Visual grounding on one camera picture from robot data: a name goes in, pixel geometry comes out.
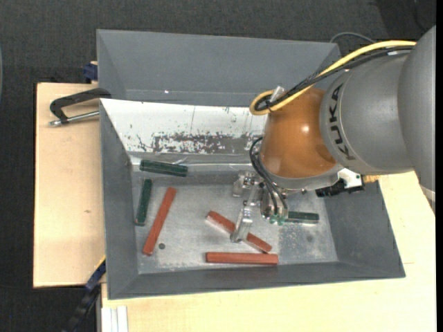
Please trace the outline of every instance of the green block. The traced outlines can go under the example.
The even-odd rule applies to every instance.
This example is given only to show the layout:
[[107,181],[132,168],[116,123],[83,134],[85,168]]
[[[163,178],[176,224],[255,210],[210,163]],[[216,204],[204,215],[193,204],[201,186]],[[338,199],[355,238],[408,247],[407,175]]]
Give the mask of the green block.
[[172,163],[160,163],[157,161],[142,160],[140,170],[144,172],[154,172],[155,174],[167,174],[171,176],[186,177],[188,166],[174,165]]
[[152,180],[143,180],[140,199],[138,200],[137,217],[135,224],[137,226],[144,226],[146,224],[147,207],[150,203],[152,189]]

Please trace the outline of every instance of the wooden board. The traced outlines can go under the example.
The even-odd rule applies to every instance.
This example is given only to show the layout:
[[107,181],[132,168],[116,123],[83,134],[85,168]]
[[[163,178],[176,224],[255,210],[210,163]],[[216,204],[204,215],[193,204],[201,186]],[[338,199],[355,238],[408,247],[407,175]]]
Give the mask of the wooden board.
[[[34,286],[84,284],[104,252],[98,121],[46,126],[51,100],[93,87],[37,89]],[[406,278],[112,301],[103,284],[102,305],[127,306],[131,332],[434,331],[435,216],[414,173],[381,188]]]
[[[37,85],[34,287],[84,284],[105,253],[98,117],[50,127],[52,100],[90,84]],[[94,111],[98,101],[66,108]]]

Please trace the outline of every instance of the dark gray carpet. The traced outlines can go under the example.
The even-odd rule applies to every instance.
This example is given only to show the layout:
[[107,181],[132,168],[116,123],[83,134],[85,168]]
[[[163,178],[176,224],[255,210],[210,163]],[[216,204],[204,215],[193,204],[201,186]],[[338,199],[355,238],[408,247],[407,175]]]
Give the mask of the dark gray carpet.
[[[432,1],[420,3],[422,24],[435,23],[426,14]],[[418,38],[411,2],[0,0],[0,331],[59,331],[81,298],[79,288],[31,290],[33,82],[83,82],[81,67],[96,58],[96,28],[314,41],[345,30],[374,39]],[[343,41],[342,50],[358,43]],[[93,318],[82,329],[91,330]]]

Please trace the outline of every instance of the red wooden block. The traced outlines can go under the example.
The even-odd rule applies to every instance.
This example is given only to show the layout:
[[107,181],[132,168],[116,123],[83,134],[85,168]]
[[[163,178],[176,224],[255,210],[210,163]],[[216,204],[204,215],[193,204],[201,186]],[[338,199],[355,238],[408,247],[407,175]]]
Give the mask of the red wooden block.
[[227,264],[278,264],[275,253],[207,252],[206,262]]
[[152,224],[149,235],[147,236],[145,245],[143,246],[142,252],[145,255],[152,255],[154,248],[159,238],[161,228],[165,223],[166,216],[168,215],[169,209],[171,208],[172,201],[174,200],[177,190],[175,188],[169,187],[166,190],[165,196],[163,197],[163,202],[161,202],[160,208],[157,212],[157,216]]

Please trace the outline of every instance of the wooden stick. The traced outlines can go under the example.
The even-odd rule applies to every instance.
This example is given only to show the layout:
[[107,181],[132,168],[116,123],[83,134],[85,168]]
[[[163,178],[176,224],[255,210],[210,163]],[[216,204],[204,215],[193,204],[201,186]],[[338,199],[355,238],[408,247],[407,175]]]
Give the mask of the wooden stick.
[[154,248],[159,238],[161,228],[165,223],[166,216],[168,215],[169,209],[171,208],[172,201],[174,200],[177,190],[175,188],[169,187],[166,190],[165,196],[163,197],[163,202],[161,202],[160,208],[157,212],[157,216],[152,224],[149,235],[147,236],[145,245],[143,246],[142,252],[145,255],[152,255]]
[[227,264],[278,264],[275,253],[207,252],[206,262]]
[[[235,224],[231,220],[225,218],[223,215],[220,215],[217,212],[213,212],[213,211],[209,212],[208,215],[206,216],[206,218],[209,221],[217,224],[218,226],[221,226],[223,229],[225,229],[230,234],[232,234],[235,230]],[[246,237],[246,241],[254,248],[257,248],[259,251],[263,251],[263,252],[268,253],[272,250],[272,246],[269,245],[269,243],[263,241],[259,237],[256,237],[254,234],[248,233],[248,236]]]

